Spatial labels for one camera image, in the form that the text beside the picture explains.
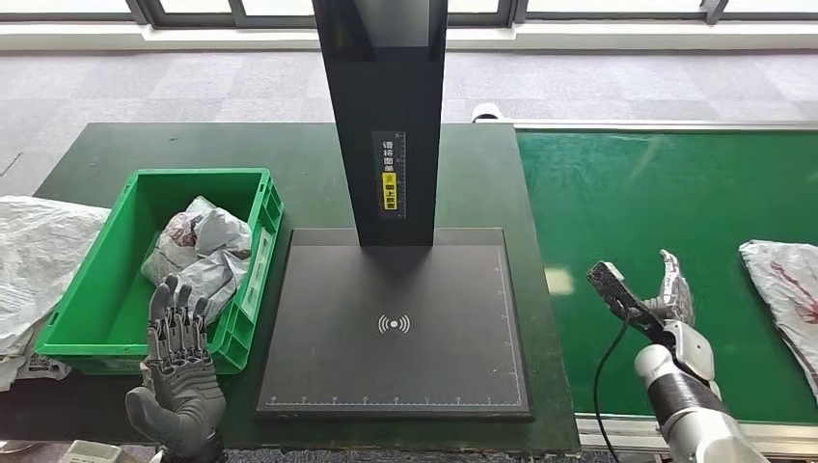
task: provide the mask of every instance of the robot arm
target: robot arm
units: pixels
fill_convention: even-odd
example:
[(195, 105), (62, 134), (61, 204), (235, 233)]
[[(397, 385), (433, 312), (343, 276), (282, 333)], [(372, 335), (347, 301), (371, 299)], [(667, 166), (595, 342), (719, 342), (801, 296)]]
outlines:
[(660, 295), (642, 301), (609, 262), (598, 262), (588, 281), (617, 317), (650, 341), (636, 358), (637, 375), (674, 461), (753, 463), (768, 461), (724, 406), (715, 382), (713, 350), (693, 328), (693, 298), (678, 259), (662, 251), (665, 277)]

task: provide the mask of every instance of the windowsill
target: windowsill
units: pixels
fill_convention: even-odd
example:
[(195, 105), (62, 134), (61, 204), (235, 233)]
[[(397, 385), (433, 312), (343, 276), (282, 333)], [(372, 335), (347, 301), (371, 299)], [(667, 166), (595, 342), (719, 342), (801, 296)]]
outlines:
[[(0, 50), (311, 49), (315, 30), (156, 31), (132, 23), (0, 23)], [(818, 49), (818, 22), (536, 21), (450, 29), (452, 50)]]

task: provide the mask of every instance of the gray robotic hand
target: gray robotic hand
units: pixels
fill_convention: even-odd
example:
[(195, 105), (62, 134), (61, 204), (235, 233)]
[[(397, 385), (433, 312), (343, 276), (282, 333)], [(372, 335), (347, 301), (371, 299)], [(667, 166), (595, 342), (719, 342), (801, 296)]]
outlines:
[(207, 352), (207, 300), (199, 299), (190, 316), (191, 288), (182, 286), (175, 301), (177, 285), (168, 277), (150, 299), (143, 385), (127, 393), (125, 410), (133, 427), (165, 448), (166, 459), (219, 461), (216, 425), (225, 397)]

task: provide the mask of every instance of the plastic bag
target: plastic bag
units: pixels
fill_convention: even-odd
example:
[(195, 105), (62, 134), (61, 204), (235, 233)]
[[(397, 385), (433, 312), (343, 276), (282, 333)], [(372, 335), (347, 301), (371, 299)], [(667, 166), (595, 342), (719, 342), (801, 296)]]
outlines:
[(739, 252), (818, 400), (818, 247), (753, 240)]
[[(0, 197), (0, 391), (34, 355), (38, 325), (60, 302), (108, 213), (87, 205)], [(68, 373), (62, 364), (47, 362), (56, 370), (46, 374), (48, 367), (40, 376), (60, 379)]]
[(250, 226), (200, 196), (159, 234), (142, 274), (155, 286), (178, 276), (179, 286), (193, 288), (191, 301), (209, 299), (204, 321), (210, 324), (247, 274), (251, 245)]

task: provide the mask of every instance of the gray carpet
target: gray carpet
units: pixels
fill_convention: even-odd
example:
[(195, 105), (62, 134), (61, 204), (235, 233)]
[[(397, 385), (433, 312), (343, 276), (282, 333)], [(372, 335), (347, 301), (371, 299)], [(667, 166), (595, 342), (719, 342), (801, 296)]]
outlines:
[[(450, 53), (443, 120), (815, 121), (816, 75), (804, 54)], [(333, 119), (316, 52), (0, 55), (0, 109), (0, 194), (33, 193), (90, 122)]]

